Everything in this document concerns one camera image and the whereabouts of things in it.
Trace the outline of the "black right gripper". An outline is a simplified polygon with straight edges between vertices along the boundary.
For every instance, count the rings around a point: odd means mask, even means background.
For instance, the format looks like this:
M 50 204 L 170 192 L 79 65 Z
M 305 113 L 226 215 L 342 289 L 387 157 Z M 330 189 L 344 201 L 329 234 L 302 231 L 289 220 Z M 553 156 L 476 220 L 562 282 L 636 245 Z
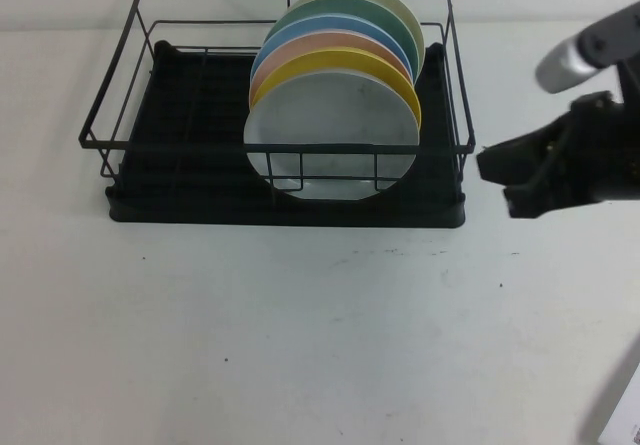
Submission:
M 583 95 L 550 124 L 477 155 L 480 177 L 510 185 L 511 218 L 639 199 L 639 112 L 609 92 Z

